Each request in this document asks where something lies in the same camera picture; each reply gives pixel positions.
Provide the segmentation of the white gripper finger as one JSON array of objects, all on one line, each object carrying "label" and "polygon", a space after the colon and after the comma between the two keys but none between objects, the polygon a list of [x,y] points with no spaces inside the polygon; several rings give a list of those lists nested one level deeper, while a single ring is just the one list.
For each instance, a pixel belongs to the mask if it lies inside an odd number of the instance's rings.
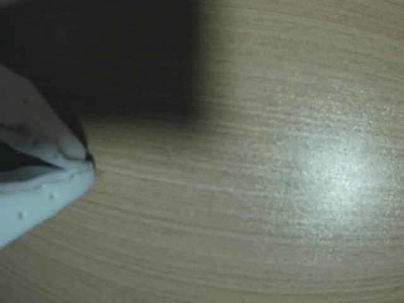
[{"label": "white gripper finger", "polygon": [[1,174],[1,248],[82,196],[95,170],[25,167]]},{"label": "white gripper finger", "polygon": [[93,165],[84,142],[26,77],[1,66],[1,140],[56,167]]}]

